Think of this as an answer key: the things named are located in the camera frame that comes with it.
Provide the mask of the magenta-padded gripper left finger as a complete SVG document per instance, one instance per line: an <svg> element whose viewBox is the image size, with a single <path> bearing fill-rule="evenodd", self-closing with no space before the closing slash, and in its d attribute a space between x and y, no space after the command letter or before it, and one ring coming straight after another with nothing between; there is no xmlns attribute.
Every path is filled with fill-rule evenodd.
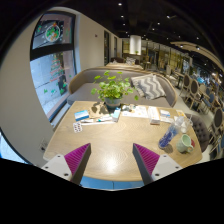
<svg viewBox="0 0 224 224"><path fill-rule="evenodd" d="M91 144L87 143L66 155L57 154L42 169L79 185L91 154Z"/></svg>

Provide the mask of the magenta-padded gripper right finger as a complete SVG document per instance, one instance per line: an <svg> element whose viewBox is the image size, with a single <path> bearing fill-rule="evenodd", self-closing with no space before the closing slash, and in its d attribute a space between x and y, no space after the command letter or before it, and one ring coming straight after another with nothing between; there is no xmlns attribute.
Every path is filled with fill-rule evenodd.
<svg viewBox="0 0 224 224"><path fill-rule="evenodd" d="M167 154L158 155L136 143L133 144L133 155L145 185L182 169L182 167Z"/></svg>

